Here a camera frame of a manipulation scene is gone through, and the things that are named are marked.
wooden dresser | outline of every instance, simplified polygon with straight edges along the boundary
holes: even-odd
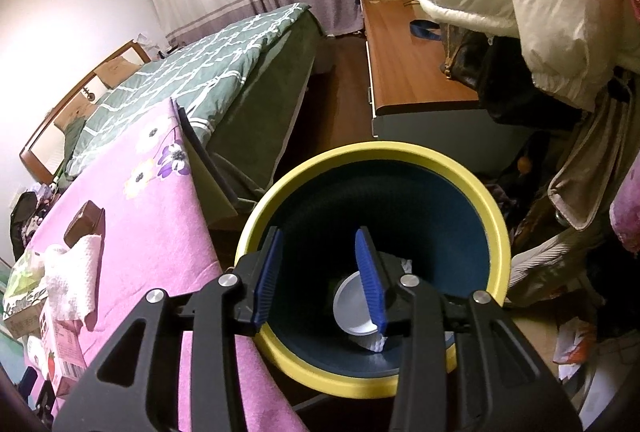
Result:
[[[432,148],[471,171],[495,173],[532,131],[498,125],[478,94],[440,71],[441,42],[415,38],[409,22],[427,18],[410,0],[362,0],[374,138]]]

strawberry picture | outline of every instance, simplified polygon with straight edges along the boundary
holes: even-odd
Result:
[[[55,362],[55,357],[56,355],[53,353],[53,351],[49,352],[49,357],[47,358],[47,367],[49,368],[49,373],[47,374],[47,378],[50,382],[53,382],[53,376],[56,373],[56,362]]]

barcode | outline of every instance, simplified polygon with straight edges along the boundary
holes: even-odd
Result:
[[[65,376],[70,378],[80,378],[84,372],[84,368],[79,365],[69,364],[67,362],[62,362],[62,369],[65,371]]]

brown case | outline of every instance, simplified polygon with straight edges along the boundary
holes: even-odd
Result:
[[[95,233],[101,217],[102,209],[93,201],[84,203],[65,231],[65,244],[73,247],[85,235]]]

purple flower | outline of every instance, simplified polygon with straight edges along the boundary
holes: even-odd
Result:
[[[158,164],[160,165],[158,176],[162,179],[166,179],[171,172],[178,172],[181,176],[185,176],[191,171],[187,163],[187,152],[180,140],[164,147]]]

